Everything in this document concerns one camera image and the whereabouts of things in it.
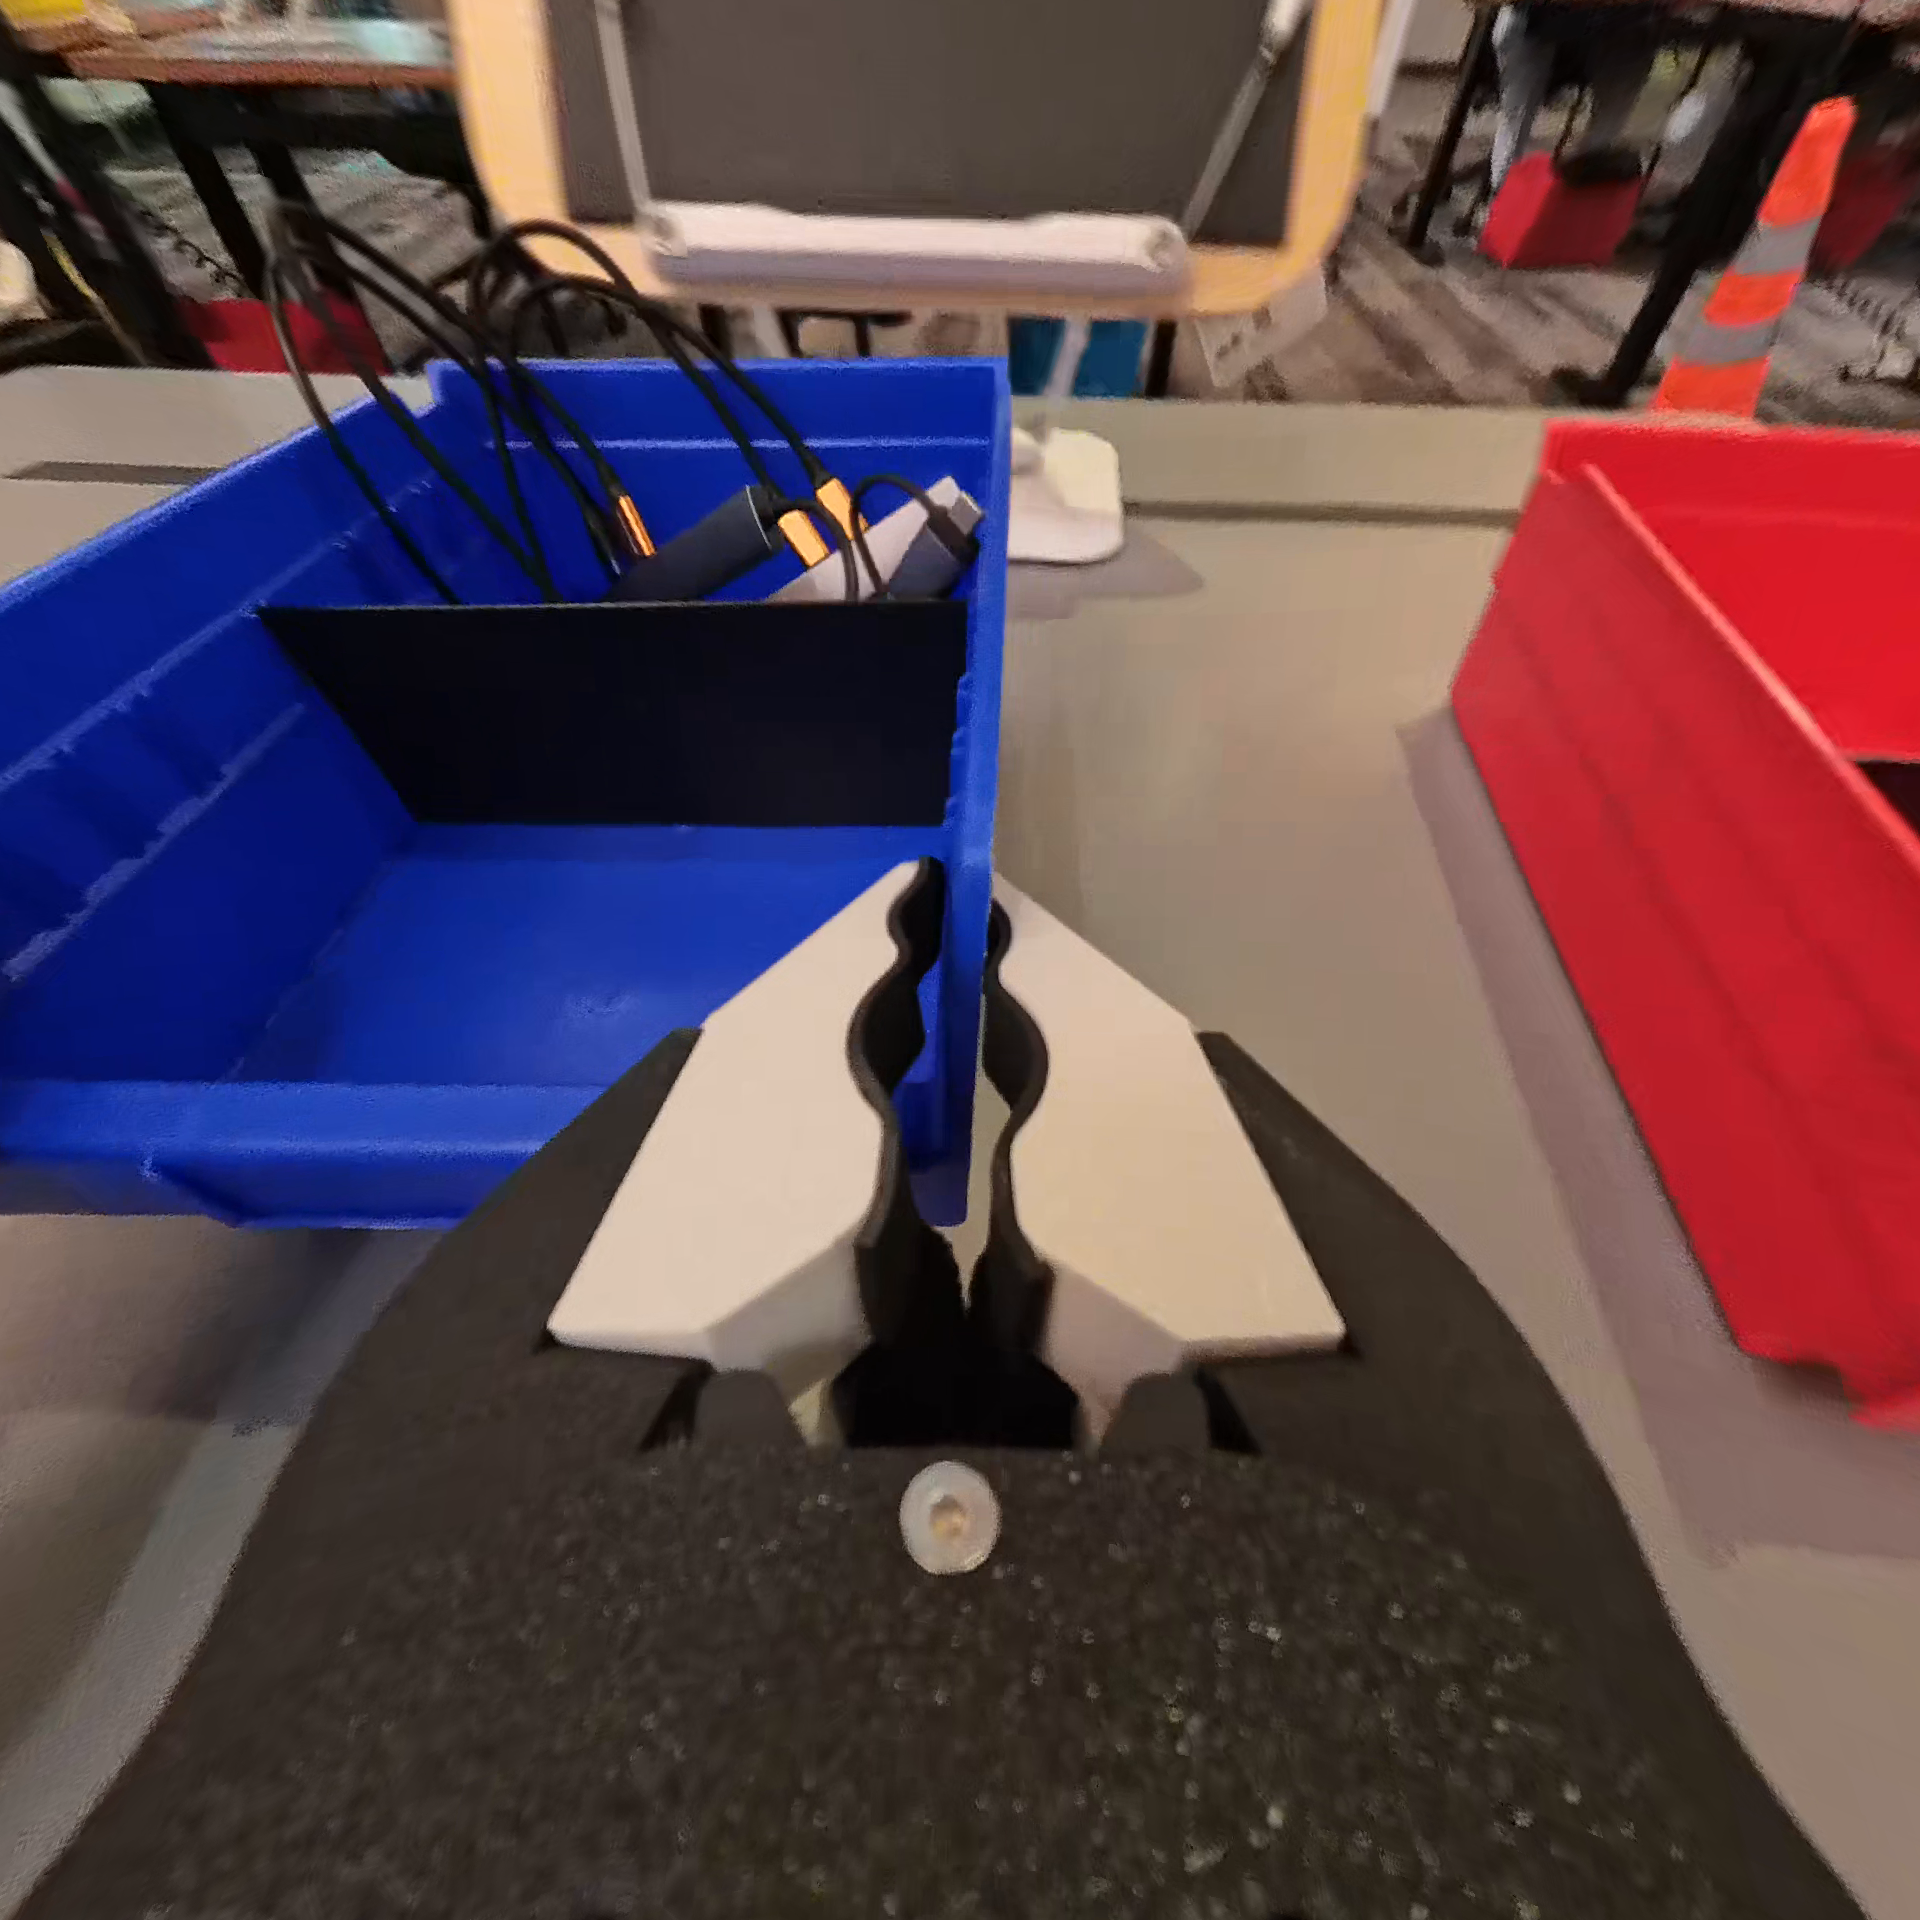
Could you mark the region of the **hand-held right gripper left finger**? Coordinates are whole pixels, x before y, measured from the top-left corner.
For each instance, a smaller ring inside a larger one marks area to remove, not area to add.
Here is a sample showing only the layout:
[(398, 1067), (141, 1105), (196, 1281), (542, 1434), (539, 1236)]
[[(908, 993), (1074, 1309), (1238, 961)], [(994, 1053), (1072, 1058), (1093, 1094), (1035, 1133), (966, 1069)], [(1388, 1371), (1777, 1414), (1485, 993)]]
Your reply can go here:
[(922, 1222), (894, 1089), (922, 1053), (940, 859), (888, 867), (719, 1006), (547, 1309), (567, 1351), (839, 1371)]

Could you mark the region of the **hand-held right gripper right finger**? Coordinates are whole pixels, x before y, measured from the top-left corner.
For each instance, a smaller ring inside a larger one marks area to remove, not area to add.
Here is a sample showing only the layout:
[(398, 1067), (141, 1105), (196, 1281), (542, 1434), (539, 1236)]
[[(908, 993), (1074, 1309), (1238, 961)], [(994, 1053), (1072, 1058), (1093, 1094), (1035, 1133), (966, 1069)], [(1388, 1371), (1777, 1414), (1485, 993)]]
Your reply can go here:
[(981, 977), (1005, 1105), (978, 1323), (1046, 1371), (1331, 1351), (1320, 1281), (1196, 1026), (1008, 882)]

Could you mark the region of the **blue storage bin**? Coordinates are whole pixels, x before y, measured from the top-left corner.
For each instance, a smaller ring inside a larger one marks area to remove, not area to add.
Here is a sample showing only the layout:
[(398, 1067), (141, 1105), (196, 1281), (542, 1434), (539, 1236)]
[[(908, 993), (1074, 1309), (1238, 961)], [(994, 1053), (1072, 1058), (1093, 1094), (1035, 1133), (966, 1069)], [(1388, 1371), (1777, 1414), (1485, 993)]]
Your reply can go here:
[[(1015, 397), (988, 356), (762, 363), (834, 479), (958, 479), (1000, 772)], [(460, 593), (542, 607), (419, 448), (346, 445)], [(509, 437), (559, 607), (604, 573)], [(5, 1211), (427, 1230), (469, 1214), (663, 1039), (698, 1026), (888, 867), (940, 859), (919, 1204), (962, 1214), (988, 832), (420, 828), (261, 630), (440, 607), (313, 426), (5, 585)]]

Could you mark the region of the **red storage bin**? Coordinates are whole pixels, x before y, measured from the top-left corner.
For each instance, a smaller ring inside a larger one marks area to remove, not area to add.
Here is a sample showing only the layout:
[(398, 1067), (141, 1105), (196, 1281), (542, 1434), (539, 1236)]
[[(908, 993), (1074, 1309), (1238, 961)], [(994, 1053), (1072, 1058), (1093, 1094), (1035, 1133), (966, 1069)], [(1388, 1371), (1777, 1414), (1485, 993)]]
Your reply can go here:
[(1913, 437), (1547, 421), (1451, 711), (1745, 1356), (1920, 1403)]

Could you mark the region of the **silver USB hub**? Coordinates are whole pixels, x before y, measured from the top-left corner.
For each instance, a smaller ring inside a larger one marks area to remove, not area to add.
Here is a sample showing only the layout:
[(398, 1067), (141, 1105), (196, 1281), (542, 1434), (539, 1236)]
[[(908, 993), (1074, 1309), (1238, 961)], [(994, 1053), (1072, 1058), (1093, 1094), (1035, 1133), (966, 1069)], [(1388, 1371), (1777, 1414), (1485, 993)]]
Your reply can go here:
[(903, 500), (868, 514), (853, 542), (784, 580), (776, 607), (946, 601), (962, 585), (981, 548), (981, 500), (958, 479), (919, 488), (881, 474), (865, 483), (859, 508), (871, 494), (903, 494)]

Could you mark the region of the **dark grey USB hub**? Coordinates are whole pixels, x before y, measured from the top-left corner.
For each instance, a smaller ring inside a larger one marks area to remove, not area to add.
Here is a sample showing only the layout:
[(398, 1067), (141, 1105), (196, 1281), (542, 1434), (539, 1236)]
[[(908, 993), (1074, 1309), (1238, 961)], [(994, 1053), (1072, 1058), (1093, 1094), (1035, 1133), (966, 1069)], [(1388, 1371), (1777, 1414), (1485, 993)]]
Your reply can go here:
[[(871, 494), (871, 500), (859, 508), (865, 483), (850, 488), (859, 519), (881, 514), (903, 500), (903, 494)], [(627, 561), (627, 573), (616, 578), (602, 601), (695, 607), (776, 561), (780, 554), (786, 548), (776, 533), (776, 512), (762, 500), (755, 488), (743, 488), (724, 508), (698, 514), (690, 531), (672, 533), (651, 556)]]

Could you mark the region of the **black cable blue plugs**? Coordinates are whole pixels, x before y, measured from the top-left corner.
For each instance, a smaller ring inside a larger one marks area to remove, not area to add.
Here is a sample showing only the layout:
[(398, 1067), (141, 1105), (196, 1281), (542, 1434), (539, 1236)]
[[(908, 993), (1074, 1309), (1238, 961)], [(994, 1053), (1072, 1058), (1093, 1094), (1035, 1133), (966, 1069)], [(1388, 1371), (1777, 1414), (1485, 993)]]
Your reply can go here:
[[(317, 204), (298, 204), (278, 199), (269, 204), (269, 241), (261, 241), (261, 304), (270, 318), (270, 336), (283, 352), (283, 371), (293, 380), (293, 396), (332, 448), (338, 470), (346, 483), (359, 494), (372, 514), (384, 524), (384, 533), (398, 542), (408, 567), (433, 585), (440, 607), (460, 607), (460, 593), (446, 580), (446, 573), (427, 556), (427, 548), (411, 541), (408, 519), (390, 508), (384, 488), (372, 479), (372, 470), (357, 459), (346, 445), (340, 426), (317, 397), (317, 384), (293, 348), (292, 329), (292, 304), (317, 291), (324, 267), (332, 267), (346, 291), (372, 291), (380, 304), (411, 316), (419, 335), (440, 348), (450, 365), (460, 365), (489, 419), (502, 413), (495, 384), (491, 384), (491, 336), (450, 301), (440, 301), (427, 282), (419, 282), (408, 267), (398, 267), (384, 248), (359, 241), (357, 230), (338, 225)], [(559, 578), (542, 556), (542, 542), (533, 533), (526, 494), (518, 483), (518, 459), (507, 448), (507, 426), (491, 421), (491, 448), (502, 459), (502, 483), (507, 500), (518, 512), (518, 533), (507, 531), (502, 514), (491, 514), (489, 499), (465, 483), (460, 470), (450, 470), (434, 448), (434, 439), (420, 433), (408, 404), (396, 397), (380, 371), (346, 343), (346, 335), (332, 324), (329, 301), (317, 296), (310, 304), (310, 318), (317, 324), (324, 343), (332, 343), (346, 363), (346, 377), (359, 384), (359, 396), (374, 404), (374, 413), (419, 448), (427, 474), (446, 483), (446, 494), (460, 499), (460, 508), (481, 524), (481, 533), (533, 580), (542, 607), (559, 607)]]

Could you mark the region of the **grey desk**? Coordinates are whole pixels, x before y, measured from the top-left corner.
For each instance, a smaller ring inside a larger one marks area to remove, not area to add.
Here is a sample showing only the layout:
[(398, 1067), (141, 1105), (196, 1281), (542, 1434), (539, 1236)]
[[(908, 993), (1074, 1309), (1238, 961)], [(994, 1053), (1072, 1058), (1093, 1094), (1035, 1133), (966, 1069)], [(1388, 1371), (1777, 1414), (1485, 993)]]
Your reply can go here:
[[(1124, 542), (1015, 567), (994, 867), (1228, 1034), (1474, 1269), (1721, 1712), (1913, 1914), (1913, 1434), (1716, 1318), (1451, 723), (1537, 413), (1074, 404)], [(434, 1236), (5, 1214), (5, 1914), (190, 1657)]]

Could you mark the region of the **white lamp stand base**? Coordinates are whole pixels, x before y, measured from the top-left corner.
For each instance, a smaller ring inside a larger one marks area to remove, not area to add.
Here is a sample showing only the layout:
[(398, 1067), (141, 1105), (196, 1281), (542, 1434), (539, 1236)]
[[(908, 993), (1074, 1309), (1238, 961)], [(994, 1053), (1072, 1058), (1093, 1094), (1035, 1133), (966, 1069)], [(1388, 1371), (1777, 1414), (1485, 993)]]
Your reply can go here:
[(1005, 363), (1035, 419), (1015, 426), (1008, 561), (1089, 567), (1120, 548), (1115, 445), (1083, 426), (1062, 426), (1057, 410), (1074, 397), (1097, 318), (1005, 318)]

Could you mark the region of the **blue box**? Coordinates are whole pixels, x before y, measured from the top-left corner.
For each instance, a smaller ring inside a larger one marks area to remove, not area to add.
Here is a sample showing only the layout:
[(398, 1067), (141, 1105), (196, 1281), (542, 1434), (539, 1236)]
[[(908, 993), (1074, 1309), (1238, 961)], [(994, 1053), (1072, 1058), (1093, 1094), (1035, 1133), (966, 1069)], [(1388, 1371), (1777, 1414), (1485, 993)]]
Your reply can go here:
[[(1042, 397), (1057, 387), (1057, 363), (1066, 348), (1066, 318), (1005, 318), (1008, 387)], [(1140, 318), (1093, 318), (1083, 324), (1074, 377), (1062, 396), (1072, 397), (1131, 397), (1140, 396), (1151, 365), (1152, 324)]]

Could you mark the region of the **white cardboard box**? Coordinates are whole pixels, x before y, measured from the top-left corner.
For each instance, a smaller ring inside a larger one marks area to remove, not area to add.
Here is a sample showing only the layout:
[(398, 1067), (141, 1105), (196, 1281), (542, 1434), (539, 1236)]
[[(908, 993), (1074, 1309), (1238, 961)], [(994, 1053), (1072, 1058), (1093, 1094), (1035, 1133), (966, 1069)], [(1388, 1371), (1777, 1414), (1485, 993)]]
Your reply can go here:
[(1209, 316), (1178, 324), (1167, 387), (1182, 397), (1224, 397), (1245, 380), (1291, 352), (1327, 318), (1327, 278), (1311, 272), (1249, 316)]

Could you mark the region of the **wooden table black legs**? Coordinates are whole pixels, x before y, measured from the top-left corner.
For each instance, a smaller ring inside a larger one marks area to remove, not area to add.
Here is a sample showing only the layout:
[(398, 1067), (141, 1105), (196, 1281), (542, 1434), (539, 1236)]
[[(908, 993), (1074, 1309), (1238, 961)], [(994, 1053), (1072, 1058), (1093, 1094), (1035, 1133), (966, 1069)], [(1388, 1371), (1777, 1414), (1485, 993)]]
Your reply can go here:
[(5, 241), (60, 318), (104, 324), (134, 365), (210, 371), (210, 356), (133, 202), (53, 102), (53, 81), (143, 95), (244, 296), (256, 291), (261, 241), (221, 150), (248, 150), (285, 202), (310, 202), (298, 150), (372, 150), (457, 188), (474, 230), (489, 230), (457, 106), (450, 33), (434, 24), (310, 19), (305, 4), (248, 26), (234, 4), (5, 4), (0, 38), (5, 83), (29, 127), (5, 120)]
[[(1668, 54), (1732, 59), (1704, 136), (1638, 132), (1643, 95)], [(1489, 215), (1566, 81), (1586, 106), (1566, 157), (1632, 154), (1650, 175), (1668, 150), (1695, 143), (1686, 188), (1657, 220), (1650, 278), (1610, 363), (1547, 377), (1560, 397), (1618, 410), (1698, 272), (1732, 257), (1812, 102), (1858, 95), (1905, 54), (1913, 54), (1913, 4), (1469, 4), (1445, 120), (1426, 167), (1392, 204), (1392, 233), (1414, 261), (1435, 267), (1445, 243), (1431, 225), (1469, 177), (1460, 167), (1469, 110), (1492, 106), (1480, 193), (1480, 215)]]

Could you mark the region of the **small red bin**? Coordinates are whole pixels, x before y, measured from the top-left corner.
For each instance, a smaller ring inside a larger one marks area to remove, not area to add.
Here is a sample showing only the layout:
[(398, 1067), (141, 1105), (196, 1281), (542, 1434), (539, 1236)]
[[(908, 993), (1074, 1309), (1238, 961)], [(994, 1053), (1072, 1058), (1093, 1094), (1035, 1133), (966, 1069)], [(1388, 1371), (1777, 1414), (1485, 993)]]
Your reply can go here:
[(1643, 202), (1628, 150), (1520, 154), (1489, 202), (1474, 248), (1508, 272), (1603, 267)]

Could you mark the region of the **orange traffic cone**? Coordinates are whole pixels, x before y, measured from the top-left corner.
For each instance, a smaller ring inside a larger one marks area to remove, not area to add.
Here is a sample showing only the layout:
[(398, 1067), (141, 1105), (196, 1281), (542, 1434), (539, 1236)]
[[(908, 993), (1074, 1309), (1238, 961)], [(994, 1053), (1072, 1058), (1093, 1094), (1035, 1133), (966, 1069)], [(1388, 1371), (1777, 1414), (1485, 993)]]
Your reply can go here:
[(1794, 132), (1751, 230), (1672, 352), (1649, 413), (1755, 419), (1769, 352), (1828, 210), (1858, 102), (1828, 95)]

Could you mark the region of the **black panel wooden board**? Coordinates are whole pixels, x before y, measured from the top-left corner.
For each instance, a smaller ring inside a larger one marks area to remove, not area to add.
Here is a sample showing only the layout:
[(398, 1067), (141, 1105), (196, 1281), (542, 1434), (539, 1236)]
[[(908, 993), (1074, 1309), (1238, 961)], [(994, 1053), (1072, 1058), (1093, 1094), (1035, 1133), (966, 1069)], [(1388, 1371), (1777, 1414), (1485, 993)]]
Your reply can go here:
[(1381, 4), (446, 4), (509, 225), (641, 296), (1238, 318), (1314, 282)]

